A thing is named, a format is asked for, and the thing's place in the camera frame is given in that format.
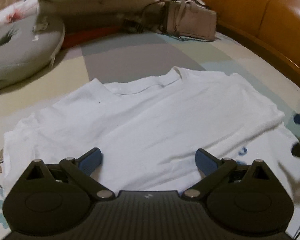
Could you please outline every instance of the patterned bed sheet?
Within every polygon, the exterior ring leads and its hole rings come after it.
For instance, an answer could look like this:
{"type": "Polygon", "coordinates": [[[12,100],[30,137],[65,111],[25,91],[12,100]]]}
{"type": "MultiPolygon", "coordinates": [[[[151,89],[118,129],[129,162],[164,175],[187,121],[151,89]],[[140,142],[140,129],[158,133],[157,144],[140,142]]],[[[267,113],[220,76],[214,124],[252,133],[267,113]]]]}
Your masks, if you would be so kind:
{"type": "Polygon", "coordinates": [[[300,114],[300,88],[237,42],[220,33],[217,37],[214,42],[182,42],[155,33],[111,35],[60,52],[53,68],[0,91],[0,239],[10,232],[2,214],[3,134],[94,78],[129,82],[163,75],[173,66],[239,73],[277,104],[286,127],[300,141],[300,125],[293,121],[300,114]]]}

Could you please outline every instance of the red cloth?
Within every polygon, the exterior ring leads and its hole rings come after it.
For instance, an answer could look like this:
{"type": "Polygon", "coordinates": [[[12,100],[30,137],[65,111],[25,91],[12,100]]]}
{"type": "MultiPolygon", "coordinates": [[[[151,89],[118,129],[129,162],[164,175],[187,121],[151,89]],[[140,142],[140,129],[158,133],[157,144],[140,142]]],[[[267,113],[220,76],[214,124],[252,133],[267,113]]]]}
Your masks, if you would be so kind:
{"type": "Polygon", "coordinates": [[[119,26],[111,26],[111,27],[97,28],[88,31],[80,31],[77,33],[66,34],[61,48],[68,49],[76,45],[79,45],[81,43],[91,41],[96,38],[117,33],[119,32],[120,29],[121,27],[119,26]]]}

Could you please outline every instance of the handbag strap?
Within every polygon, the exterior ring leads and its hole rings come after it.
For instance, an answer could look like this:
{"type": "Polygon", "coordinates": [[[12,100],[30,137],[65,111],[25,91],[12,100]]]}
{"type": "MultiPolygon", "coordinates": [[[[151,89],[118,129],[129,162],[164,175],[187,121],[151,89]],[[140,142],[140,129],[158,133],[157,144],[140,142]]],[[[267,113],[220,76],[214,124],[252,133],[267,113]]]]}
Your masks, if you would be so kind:
{"type": "Polygon", "coordinates": [[[147,9],[150,5],[154,5],[154,4],[162,3],[162,2],[170,2],[170,1],[180,1],[180,0],[159,0],[159,1],[154,2],[154,3],[150,3],[150,4],[148,4],[147,6],[145,6],[145,7],[143,8],[143,10],[142,10],[142,12],[141,12],[141,18],[143,18],[146,9],[147,9]]]}
{"type": "Polygon", "coordinates": [[[207,6],[202,5],[202,4],[201,4],[200,2],[198,2],[197,0],[182,0],[181,5],[180,5],[180,7],[179,7],[179,11],[178,11],[177,17],[176,17],[176,21],[175,21],[175,27],[174,27],[174,31],[175,31],[175,32],[176,32],[177,29],[179,28],[179,25],[180,25],[180,22],[181,22],[182,13],[183,13],[183,11],[184,11],[185,8],[186,8],[186,4],[189,3],[190,6],[192,6],[191,2],[193,2],[193,3],[196,4],[196,5],[203,6],[203,7],[205,7],[206,9],[208,9],[207,6]]]}

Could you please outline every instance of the wooden bed frame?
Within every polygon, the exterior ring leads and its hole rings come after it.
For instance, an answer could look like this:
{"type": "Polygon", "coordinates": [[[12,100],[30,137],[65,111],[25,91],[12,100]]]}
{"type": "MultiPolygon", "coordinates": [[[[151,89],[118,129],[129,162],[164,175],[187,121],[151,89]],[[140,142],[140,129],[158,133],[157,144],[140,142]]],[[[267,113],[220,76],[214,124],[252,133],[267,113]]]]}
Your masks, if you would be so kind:
{"type": "Polygon", "coordinates": [[[238,41],[300,87],[300,0],[203,0],[217,30],[238,41]]]}

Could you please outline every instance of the beige handbag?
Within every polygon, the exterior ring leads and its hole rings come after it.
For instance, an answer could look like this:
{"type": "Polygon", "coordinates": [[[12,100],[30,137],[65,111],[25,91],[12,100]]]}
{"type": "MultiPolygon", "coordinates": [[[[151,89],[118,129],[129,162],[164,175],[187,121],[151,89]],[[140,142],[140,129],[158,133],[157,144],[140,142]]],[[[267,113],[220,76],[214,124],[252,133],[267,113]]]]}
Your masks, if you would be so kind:
{"type": "Polygon", "coordinates": [[[217,13],[196,0],[165,2],[161,31],[176,37],[215,40],[217,13]]]}

